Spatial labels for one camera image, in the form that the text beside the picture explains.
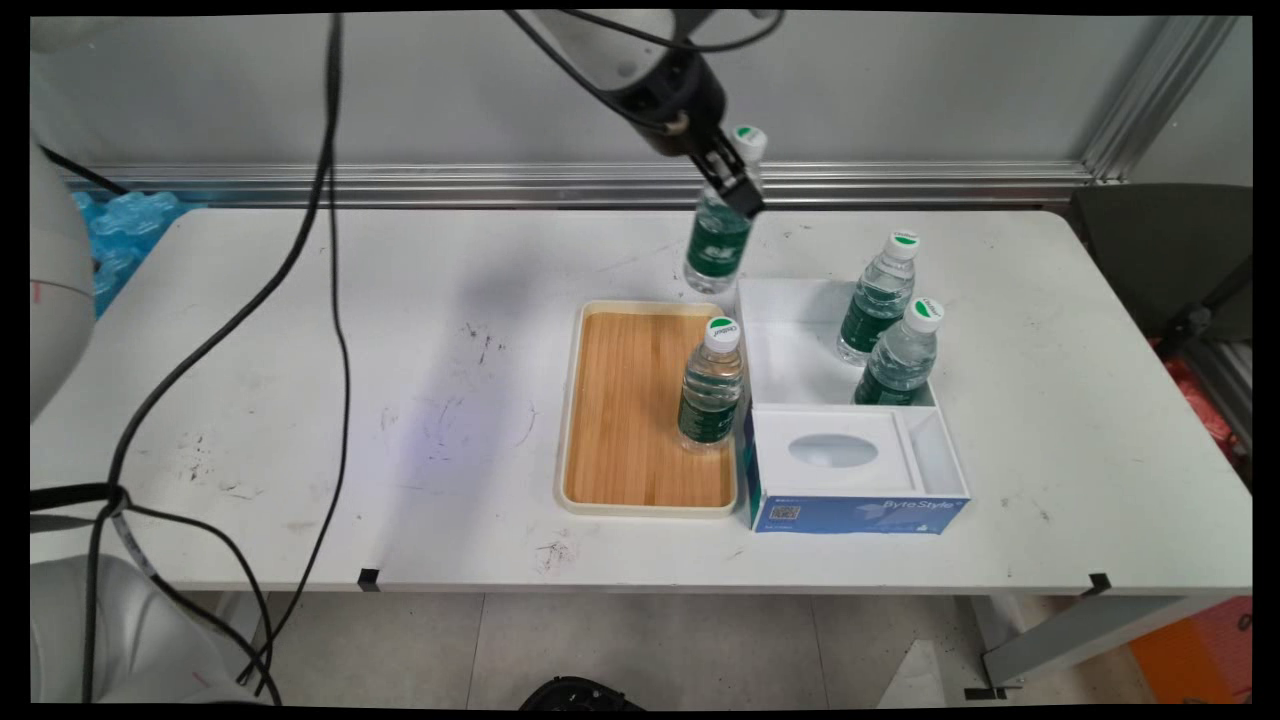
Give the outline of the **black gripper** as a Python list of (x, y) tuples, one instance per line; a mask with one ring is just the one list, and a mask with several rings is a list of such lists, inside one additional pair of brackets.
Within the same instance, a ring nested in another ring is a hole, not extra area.
[(694, 158), (712, 197), (741, 217), (765, 209), (767, 133), (732, 128), (724, 135), (726, 94), (701, 54), (645, 47), (612, 60), (611, 100), (655, 152)]

